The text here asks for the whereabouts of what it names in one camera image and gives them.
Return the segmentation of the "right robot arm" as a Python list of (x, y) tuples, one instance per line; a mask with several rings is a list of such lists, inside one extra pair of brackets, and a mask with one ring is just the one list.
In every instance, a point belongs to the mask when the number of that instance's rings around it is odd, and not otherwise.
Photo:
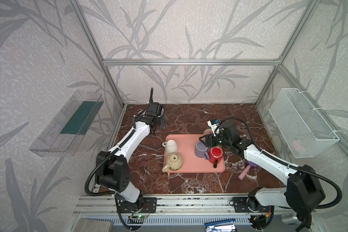
[(242, 119), (233, 117), (209, 120), (207, 124), (212, 132), (201, 136), (200, 142), (207, 148), (228, 148), (248, 162), (263, 168), (285, 185), (275, 189), (256, 188), (250, 192), (247, 204), (251, 211), (256, 212), (262, 206), (268, 207), (272, 218), (275, 207), (291, 209), (300, 222), (296, 228), (299, 232), (310, 228), (314, 210), (332, 208), (340, 203), (343, 194), (335, 182), (316, 174), (308, 165), (299, 166), (267, 152), (257, 144), (253, 136), (242, 139), (232, 120), (242, 122)]

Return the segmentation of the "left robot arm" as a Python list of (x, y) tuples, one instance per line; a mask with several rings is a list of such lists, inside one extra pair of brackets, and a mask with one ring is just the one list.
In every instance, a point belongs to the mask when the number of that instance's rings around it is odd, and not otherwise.
[(88, 196), (110, 194), (138, 207), (143, 203), (143, 194), (130, 181), (128, 163), (141, 142), (155, 132), (164, 115), (163, 105), (153, 101), (153, 91), (151, 88), (146, 108), (133, 117), (128, 133), (110, 150), (97, 155), (96, 166), (85, 182)]

